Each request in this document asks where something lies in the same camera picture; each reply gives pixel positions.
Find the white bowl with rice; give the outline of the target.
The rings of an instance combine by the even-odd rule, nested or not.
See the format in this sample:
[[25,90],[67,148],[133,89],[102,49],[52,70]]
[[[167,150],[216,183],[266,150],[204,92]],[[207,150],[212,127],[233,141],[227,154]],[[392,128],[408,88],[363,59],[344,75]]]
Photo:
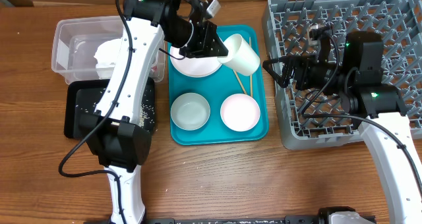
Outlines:
[[185,93],[175,99],[170,109],[171,120],[183,130],[197,130],[210,117],[210,105],[200,94]]

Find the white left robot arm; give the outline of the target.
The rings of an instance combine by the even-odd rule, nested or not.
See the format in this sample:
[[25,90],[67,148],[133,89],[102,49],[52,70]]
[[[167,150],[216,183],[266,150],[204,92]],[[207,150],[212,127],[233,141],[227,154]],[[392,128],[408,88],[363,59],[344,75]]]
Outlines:
[[225,56],[228,51],[212,22],[218,0],[190,0],[188,17],[178,15],[182,0],[116,0],[124,31],[117,62],[101,100],[80,118],[86,144],[108,177],[113,211],[110,223],[141,223],[140,169],[151,134],[139,125],[142,98],[153,61],[165,42],[182,58]]

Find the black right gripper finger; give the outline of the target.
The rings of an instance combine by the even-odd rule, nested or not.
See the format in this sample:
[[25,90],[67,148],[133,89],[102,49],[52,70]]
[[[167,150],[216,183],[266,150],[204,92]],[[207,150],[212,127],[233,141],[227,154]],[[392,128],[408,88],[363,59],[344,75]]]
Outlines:
[[289,66],[284,66],[282,69],[282,72],[280,74],[277,74],[272,64],[270,65],[263,65],[263,68],[267,71],[267,73],[274,79],[274,81],[281,87],[281,88],[287,88],[289,85],[289,81],[292,76],[292,68]]
[[267,59],[265,61],[263,61],[262,65],[272,65],[275,63],[283,63],[285,65],[289,65],[291,63],[291,61],[295,60],[295,56],[294,55],[288,55],[288,56],[283,56],[283,57],[278,57],[278,58],[274,58],[274,59]]

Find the cream paper cup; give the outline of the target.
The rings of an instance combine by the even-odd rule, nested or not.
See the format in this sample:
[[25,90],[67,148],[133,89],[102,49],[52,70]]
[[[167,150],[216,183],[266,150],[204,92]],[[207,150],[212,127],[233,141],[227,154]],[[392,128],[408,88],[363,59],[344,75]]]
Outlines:
[[250,76],[260,66],[260,58],[240,34],[233,34],[224,41],[227,56],[217,57],[218,61],[234,71]]

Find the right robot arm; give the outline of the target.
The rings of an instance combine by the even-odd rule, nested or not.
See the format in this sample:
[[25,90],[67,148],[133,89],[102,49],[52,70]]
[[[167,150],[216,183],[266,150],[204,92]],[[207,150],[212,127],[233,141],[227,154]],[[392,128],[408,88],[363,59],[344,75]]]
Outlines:
[[411,137],[407,107],[400,90],[382,83],[384,43],[380,34],[356,31],[346,36],[344,56],[328,63],[328,52],[339,52],[327,30],[312,30],[320,42],[318,55],[286,55],[263,62],[282,88],[295,80],[297,90],[316,89],[340,97],[342,114],[351,119],[370,151],[388,205],[391,223],[421,222],[421,160]]

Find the white napkin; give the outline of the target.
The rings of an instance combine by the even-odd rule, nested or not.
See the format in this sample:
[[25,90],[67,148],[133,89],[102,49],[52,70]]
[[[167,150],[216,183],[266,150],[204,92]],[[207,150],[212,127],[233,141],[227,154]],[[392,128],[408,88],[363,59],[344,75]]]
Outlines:
[[110,79],[117,62],[121,47],[121,38],[109,40],[99,45],[94,54],[97,60],[96,72],[99,79]]

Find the pile of rice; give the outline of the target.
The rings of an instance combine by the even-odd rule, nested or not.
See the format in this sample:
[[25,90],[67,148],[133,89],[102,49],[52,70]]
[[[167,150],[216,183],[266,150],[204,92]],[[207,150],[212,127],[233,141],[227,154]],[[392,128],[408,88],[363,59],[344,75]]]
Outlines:
[[[84,113],[93,113],[96,104],[101,99],[105,88],[87,88],[77,92],[75,97],[74,128],[78,128],[78,122]],[[140,108],[139,126],[146,130],[154,130],[155,127],[155,89],[153,85],[147,85]]]

